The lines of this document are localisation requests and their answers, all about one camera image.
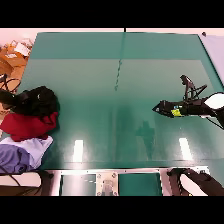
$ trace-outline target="glossy green tabletop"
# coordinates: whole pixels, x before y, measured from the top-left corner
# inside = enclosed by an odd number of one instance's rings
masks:
[[[197,87],[208,85],[202,96],[223,91],[197,35],[38,34],[19,91],[46,85],[60,103],[41,168],[205,165],[224,158],[221,129],[199,117],[170,119],[152,111],[160,100],[182,100],[183,74]],[[188,142],[190,159],[180,139]],[[76,140],[84,142],[81,162],[73,160]]]

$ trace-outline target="white cloth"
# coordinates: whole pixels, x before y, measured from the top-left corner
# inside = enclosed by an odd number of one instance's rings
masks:
[[[15,145],[25,149],[30,154],[30,165],[36,169],[41,165],[41,159],[52,142],[51,136],[48,136],[46,140],[32,138],[21,142],[14,142],[10,137],[7,137],[0,144]]]
[[[224,37],[198,35],[224,85]]]

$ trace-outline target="pile of clothes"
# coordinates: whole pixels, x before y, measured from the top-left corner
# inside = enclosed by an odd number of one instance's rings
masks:
[[[47,132],[56,128],[58,101],[45,86],[24,91],[0,129],[10,137],[0,142],[0,173],[23,173],[37,169],[53,142]]]

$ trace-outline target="red cloth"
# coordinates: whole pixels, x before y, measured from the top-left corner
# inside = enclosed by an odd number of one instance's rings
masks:
[[[47,139],[48,135],[46,133],[56,127],[57,116],[58,112],[54,112],[50,115],[53,124],[49,120],[48,116],[44,117],[44,122],[51,123],[46,124],[37,116],[8,114],[2,121],[0,129],[10,134],[10,137],[15,142],[20,142],[30,138]]]

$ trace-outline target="folded clothing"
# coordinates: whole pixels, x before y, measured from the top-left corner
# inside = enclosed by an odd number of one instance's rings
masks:
[[[0,144],[0,173],[23,173],[32,170],[30,154],[14,145]]]
[[[29,165],[33,169],[37,169],[41,165],[41,160],[45,151],[52,142],[53,138],[51,136],[48,136],[46,140],[32,138],[21,142],[15,142],[12,138],[7,137],[0,142],[0,147],[2,147],[2,145],[4,147],[8,145],[24,149],[30,155]]]
[[[8,114],[0,125],[0,129],[8,134],[15,142],[32,138],[47,139],[48,131],[56,127],[58,112],[45,116],[26,116],[22,114]]]

